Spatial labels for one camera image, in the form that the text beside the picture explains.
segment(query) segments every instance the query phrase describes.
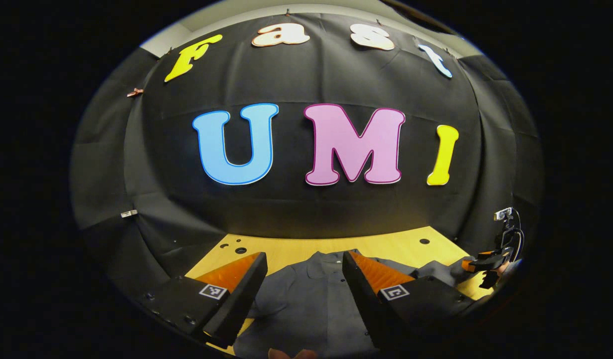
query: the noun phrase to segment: yellow letter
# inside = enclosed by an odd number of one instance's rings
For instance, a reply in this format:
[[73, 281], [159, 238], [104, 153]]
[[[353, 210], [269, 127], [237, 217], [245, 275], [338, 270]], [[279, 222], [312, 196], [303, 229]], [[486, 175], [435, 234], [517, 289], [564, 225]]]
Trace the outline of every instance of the yellow letter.
[[455, 141], [460, 138], [459, 132], [447, 125], [439, 125], [437, 127], [437, 135], [439, 136], [439, 151], [437, 152], [435, 168], [427, 178], [429, 186], [444, 186], [448, 183], [448, 178], [450, 177], [448, 175], [448, 167], [451, 165]]
[[256, 38], [251, 41], [254, 46], [273, 46], [279, 43], [303, 43], [310, 39], [305, 35], [304, 26], [299, 23], [278, 23], [258, 30]]
[[193, 65], [190, 64], [189, 61], [191, 61], [192, 58], [194, 60], [200, 59], [202, 55], [204, 55], [204, 53], [207, 52], [209, 43], [217, 43], [221, 39], [222, 39], [222, 35], [218, 34], [208, 39], [204, 39], [203, 41], [200, 41], [199, 43], [195, 43], [191, 45], [190, 47], [184, 48], [184, 50], [180, 52], [180, 57], [176, 61], [174, 68], [171, 69], [171, 72], [169, 73], [169, 75], [165, 77], [165, 82], [173, 79], [174, 77], [178, 77], [182, 75], [183, 73], [191, 70]]
[[353, 34], [350, 38], [358, 45], [381, 48], [382, 50], [393, 50], [395, 44], [388, 38], [388, 32], [379, 27], [363, 25], [362, 23], [354, 23], [350, 26]]

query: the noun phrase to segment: letter m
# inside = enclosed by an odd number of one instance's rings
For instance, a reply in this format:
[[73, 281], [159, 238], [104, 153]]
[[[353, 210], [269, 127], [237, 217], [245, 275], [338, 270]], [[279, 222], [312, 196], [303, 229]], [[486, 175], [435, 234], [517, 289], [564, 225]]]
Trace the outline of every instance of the letter m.
[[326, 186], [340, 179], [333, 170], [334, 153], [348, 181], [357, 180], [371, 154], [371, 168], [364, 173], [367, 182], [394, 183], [402, 177], [397, 169], [400, 127], [405, 121], [402, 112], [377, 109], [361, 136], [339, 105], [311, 105], [305, 109], [305, 116], [313, 121], [315, 134], [313, 170], [306, 174], [309, 184]]

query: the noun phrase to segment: letter u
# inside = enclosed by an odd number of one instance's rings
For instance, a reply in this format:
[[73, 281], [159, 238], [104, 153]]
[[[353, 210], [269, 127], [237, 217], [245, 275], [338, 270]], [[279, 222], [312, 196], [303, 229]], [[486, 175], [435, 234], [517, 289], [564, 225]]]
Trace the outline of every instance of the letter u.
[[251, 160], [243, 165], [229, 162], [225, 152], [224, 124], [229, 122], [229, 112], [213, 111], [193, 119], [204, 172], [214, 181], [231, 186], [250, 184], [265, 177], [273, 163], [271, 118], [278, 112], [275, 104], [254, 104], [240, 111], [251, 130]]

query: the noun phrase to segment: gray shirt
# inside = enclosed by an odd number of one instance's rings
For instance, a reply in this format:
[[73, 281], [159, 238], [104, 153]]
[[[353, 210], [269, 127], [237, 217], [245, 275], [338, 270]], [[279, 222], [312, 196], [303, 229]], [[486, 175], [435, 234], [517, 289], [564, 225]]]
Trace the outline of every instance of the gray shirt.
[[[323, 359], [381, 358], [342, 274], [344, 252], [316, 252], [304, 262], [267, 276], [248, 315], [256, 320], [233, 345], [236, 355], [267, 359], [269, 348], [274, 348], [290, 357], [309, 349]], [[372, 259], [405, 274], [434, 275], [452, 286], [468, 277], [455, 264], [444, 266], [433, 261], [416, 269], [388, 259]], [[461, 268], [461, 260], [456, 264]]]

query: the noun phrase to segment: wooden table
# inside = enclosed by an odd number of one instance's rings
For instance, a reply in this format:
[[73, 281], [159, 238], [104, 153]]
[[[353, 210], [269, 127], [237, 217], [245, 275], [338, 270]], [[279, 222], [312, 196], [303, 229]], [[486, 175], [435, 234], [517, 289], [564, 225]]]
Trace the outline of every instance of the wooden table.
[[[429, 243], [423, 244], [420, 242], [420, 239], [428, 239]], [[246, 248], [247, 252], [237, 254], [236, 248], [241, 247]], [[355, 248], [366, 257], [391, 259], [392, 261], [417, 268], [430, 261], [438, 261], [446, 265], [453, 264], [455, 261], [468, 255], [468, 253], [431, 227], [380, 234], [378, 236], [335, 239], [280, 239], [227, 234], [186, 276], [190, 278], [199, 277], [208, 271], [256, 252], [266, 253], [267, 275], [270, 275], [289, 264], [306, 261], [317, 251], [326, 254]], [[480, 299], [482, 296], [492, 293], [492, 289], [479, 288], [482, 280], [483, 273], [478, 273], [472, 279], [459, 284], [457, 290], [474, 300]], [[247, 329], [252, 322], [252, 319], [245, 320], [240, 332], [242, 333]], [[234, 355], [231, 346], [226, 350], [216, 346], [213, 347]]]

